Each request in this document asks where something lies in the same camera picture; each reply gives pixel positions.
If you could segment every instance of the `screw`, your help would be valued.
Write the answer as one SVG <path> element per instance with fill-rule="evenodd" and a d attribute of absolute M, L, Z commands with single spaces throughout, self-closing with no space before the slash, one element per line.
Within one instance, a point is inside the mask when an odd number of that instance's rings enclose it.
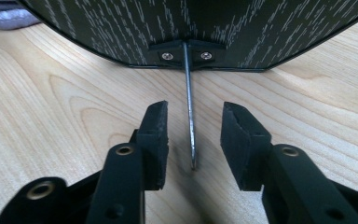
<path fill-rule="evenodd" d="M 210 53 L 208 51 L 202 52 L 200 56 L 201 56 L 201 59 L 203 59 L 203 60 L 212 59 L 212 53 Z"/>
<path fill-rule="evenodd" d="M 172 60 L 172 59 L 173 59 L 173 55 L 172 55 L 171 53 L 169 53 L 169 52 L 165 52 L 165 53 L 163 53 L 163 54 L 161 55 L 161 58 L 162 58 L 163 60 L 169 61 L 169 60 Z"/>

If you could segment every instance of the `light wood grain surface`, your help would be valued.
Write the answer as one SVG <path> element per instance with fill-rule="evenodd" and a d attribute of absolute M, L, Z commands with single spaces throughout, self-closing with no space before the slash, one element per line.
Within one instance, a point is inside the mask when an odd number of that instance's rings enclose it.
<path fill-rule="evenodd" d="M 358 24 L 263 74 L 193 73 L 199 170 L 190 170 L 185 75 L 122 67 L 45 25 L 0 31 L 0 211 L 23 185 L 69 185 L 102 168 L 148 105 L 169 102 L 164 190 L 147 223 L 266 223 L 261 194 L 240 192 L 220 148 L 223 102 L 246 106 L 273 143 L 303 148 L 331 179 L 358 189 Z"/>

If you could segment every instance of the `wooden table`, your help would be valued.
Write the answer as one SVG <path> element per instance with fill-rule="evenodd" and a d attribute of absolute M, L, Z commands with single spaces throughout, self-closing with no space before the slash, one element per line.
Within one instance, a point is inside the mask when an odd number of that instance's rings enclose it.
<path fill-rule="evenodd" d="M 193 73 L 199 169 L 190 170 L 182 71 L 122 67 L 45 25 L 0 31 L 0 211 L 26 183 L 69 185 L 102 168 L 148 105 L 169 104 L 164 190 L 147 223 L 266 223 L 258 192 L 240 192 L 219 144 L 223 102 L 246 106 L 273 143 L 303 148 L 327 177 L 358 189 L 358 24 L 263 74 Z"/>

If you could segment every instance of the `metal pin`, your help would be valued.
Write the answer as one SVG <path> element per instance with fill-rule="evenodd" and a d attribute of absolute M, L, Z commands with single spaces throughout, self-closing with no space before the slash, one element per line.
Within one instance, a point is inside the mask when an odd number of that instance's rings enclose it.
<path fill-rule="evenodd" d="M 190 55 L 187 51 L 188 45 L 183 43 L 183 53 L 186 71 L 186 87 L 187 87 L 187 108 L 188 108 L 188 126 L 190 129 L 190 146 L 191 146 L 191 169 L 196 169 L 196 136 L 194 132 L 194 120 L 193 120 L 193 100 L 191 93 L 191 76 L 190 76 Z"/>

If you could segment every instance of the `metal bracket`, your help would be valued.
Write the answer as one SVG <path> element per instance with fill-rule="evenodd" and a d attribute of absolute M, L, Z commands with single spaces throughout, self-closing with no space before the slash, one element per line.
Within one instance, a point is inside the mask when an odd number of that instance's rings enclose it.
<path fill-rule="evenodd" d="M 149 52 L 151 57 L 155 57 L 155 62 L 160 61 L 170 67 L 185 69 L 192 170 L 195 170 L 197 166 L 197 150 L 190 71 L 208 64 L 222 62 L 225 58 L 225 50 L 225 45 L 199 40 L 174 40 L 149 47 Z"/>
<path fill-rule="evenodd" d="M 174 68 L 184 68 L 183 43 L 186 42 L 190 70 L 206 67 L 208 64 L 224 61 L 226 46 L 200 40 L 174 40 L 162 44 L 149 46 L 149 52 L 155 57 L 155 62 L 164 63 Z"/>

